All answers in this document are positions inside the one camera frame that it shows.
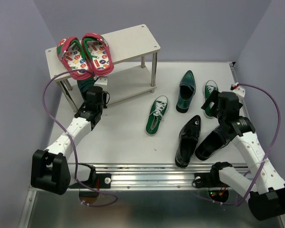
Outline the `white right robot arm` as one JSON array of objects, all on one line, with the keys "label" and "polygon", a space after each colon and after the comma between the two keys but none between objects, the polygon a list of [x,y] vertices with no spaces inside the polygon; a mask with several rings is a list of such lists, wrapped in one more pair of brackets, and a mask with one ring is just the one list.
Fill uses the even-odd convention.
[{"label": "white right robot arm", "polygon": [[249,180],[228,162],[217,162],[208,173],[214,185],[226,184],[236,191],[257,220],[285,214],[285,180],[277,173],[259,143],[251,121],[239,114],[243,96],[234,92],[213,91],[202,109],[213,104],[211,114],[217,118],[223,133],[239,150],[249,171]]}]

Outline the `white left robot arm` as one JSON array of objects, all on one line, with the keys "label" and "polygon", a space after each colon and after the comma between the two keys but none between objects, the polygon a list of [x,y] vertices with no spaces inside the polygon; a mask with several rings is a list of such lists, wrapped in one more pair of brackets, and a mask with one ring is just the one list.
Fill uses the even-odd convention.
[{"label": "white left robot arm", "polygon": [[107,93],[99,86],[88,89],[86,99],[70,125],[50,146],[36,150],[32,156],[31,186],[62,195],[69,187],[82,183],[98,187],[95,167],[80,163],[69,167],[68,159],[77,146],[101,119]]}]

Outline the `green canvas sneaker white laces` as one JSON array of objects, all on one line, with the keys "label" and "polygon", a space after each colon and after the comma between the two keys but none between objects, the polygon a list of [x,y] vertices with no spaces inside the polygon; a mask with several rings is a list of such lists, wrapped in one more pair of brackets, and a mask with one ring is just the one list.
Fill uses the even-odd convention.
[{"label": "green canvas sneaker white laces", "polygon": [[[214,80],[209,80],[205,83],[204,85],[204,90],[203,90],[203,94],[204,94],[204,99],[205,101],[210,97],[210,95],[212,94],[213,91],[218,91],[218,85]],[[213,106],[213,103],[210,103],[206,109],[204,110],[204,114],[207,118],[213,118],[214,116],[210,113],[210,110]]]}]

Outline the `dark green leather loafer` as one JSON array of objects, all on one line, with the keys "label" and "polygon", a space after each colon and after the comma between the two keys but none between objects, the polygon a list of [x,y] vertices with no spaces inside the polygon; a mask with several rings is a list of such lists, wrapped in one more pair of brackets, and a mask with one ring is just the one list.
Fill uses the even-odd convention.
[{"label": "dark green leather loafer", "polygon": [[180,81],[178,100],[176,110],[180,113],[186,113],[196,93],[196,81],[194,74],[188,70]]}]

